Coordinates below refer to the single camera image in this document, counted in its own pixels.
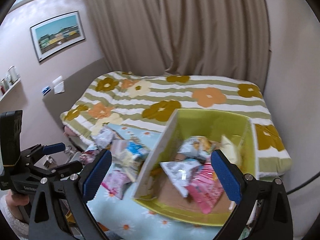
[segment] plastic wrapper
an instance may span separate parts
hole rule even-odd
[[[91,135],[91,137],[99,150],[103,150],[107,148],[112,140],[116,139],[116,134],[110,128],[103,126],[97,135]]]
[[[204,163],[215,148],[216,145],[205,136],[191,136],[182,143],[178,153]]]
[[[186,160],[183,162],[163,162],[160,165],[182,197],[187,197],[188,190],[186,186],[189,185],[201,163],[197,160]]]
[[[127,190],[131,180],[119,169],[114,169],[102,181],[101,185],[105,187],[111,194],[122,199],[124,192]]]
[[[113,162],[122,166],[132,182],[136,181],[142,163],[149,152],[149,148],[134,136],[130,140],[113,141],[111,147]]]
[[[237,165],[239,168],[241,167],[242,159],[238,148],[224,135],[221,136],[220,150],[230,163]]]
[[[79,161],[82,163],[82,165],[87,165],[89,163],[92,163],[96,156],[99,154],[99,150],[88,150],[82,153],[79,156]]]
[[[204,214],[209,214],[223,193],[211,163],[206,162],[186,187]]]

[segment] white paper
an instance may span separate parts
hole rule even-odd
[[[58,85],[53,87],[53,91],[55,94],[64,92],[64,82],[60,82]]]
[[[58,84],[60,84],[63,81],[62,76],[59,76],[58,78],[56,78],[55,80],[52,81],[53,86],[57,86]]]

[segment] jar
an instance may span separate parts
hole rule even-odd
[[[7,81],[9,88],[12,87],[12,79],[11,79],[9,72],[7,72],[7,74],[5,76],[5,80]]]
[[[9,85],[7,83],[7,80],[4,78],[3,80],[1,80],[1,83],[3,83],[5,91],[7,91],[9,89]]]
[[[9,74],[11,76],[11,79],[12,79],[12,83],[15,83],[17,80],[18,80],[18,74],[16,72],[16,67],[15,66],[11,66],[9,68]]]
[[[4,85],[3,85],[2,82],[1,82],[1,84],[0,84],[0,90],[1,90],[1,93],[4,95],[5,89],[4,89]]]

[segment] wall shelf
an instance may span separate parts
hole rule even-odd
[[[5,93],[3,96],[1,96],[0,98],[0,102],[2,99],[4,99],[4,97],[10,93],[10,91],[20,82],[21,78],[18,78],[18,80],[12,85],[12,87],[10,87]]]

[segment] person's hand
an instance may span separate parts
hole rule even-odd
[[[12,194],[12,191],[9,190],[7,195],[5,196],[5,201],[7,203],[8,209],[10,210],[11,214],[19,220],[23,220],[21,212],[18,206],[25,206],[29,203],[29,196],[28,195],[21,195],[21,194]]]

